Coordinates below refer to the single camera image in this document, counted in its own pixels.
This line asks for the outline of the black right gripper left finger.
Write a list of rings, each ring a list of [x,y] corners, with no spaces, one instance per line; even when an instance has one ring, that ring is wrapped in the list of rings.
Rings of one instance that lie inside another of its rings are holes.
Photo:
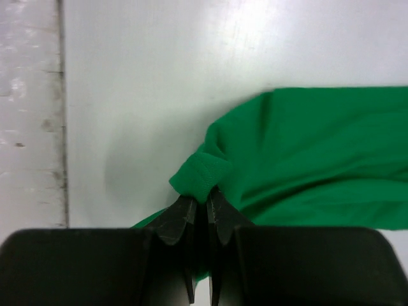
[[[189,305],[197,204],[135,229],[23,229],[1,245],[2,305]]]

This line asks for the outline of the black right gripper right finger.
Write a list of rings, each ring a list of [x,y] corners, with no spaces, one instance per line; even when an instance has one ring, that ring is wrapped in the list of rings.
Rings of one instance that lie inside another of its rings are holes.
[[[407,304],[407,277],[376,230],[257,226],[217,189],[206,206],[212,305]]]

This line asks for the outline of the green t shirt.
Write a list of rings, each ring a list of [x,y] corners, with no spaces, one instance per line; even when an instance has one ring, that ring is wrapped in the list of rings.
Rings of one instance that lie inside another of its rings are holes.
[[[283,88],[211,123],[171,177],[257,225],[407,229],[407,88]]]

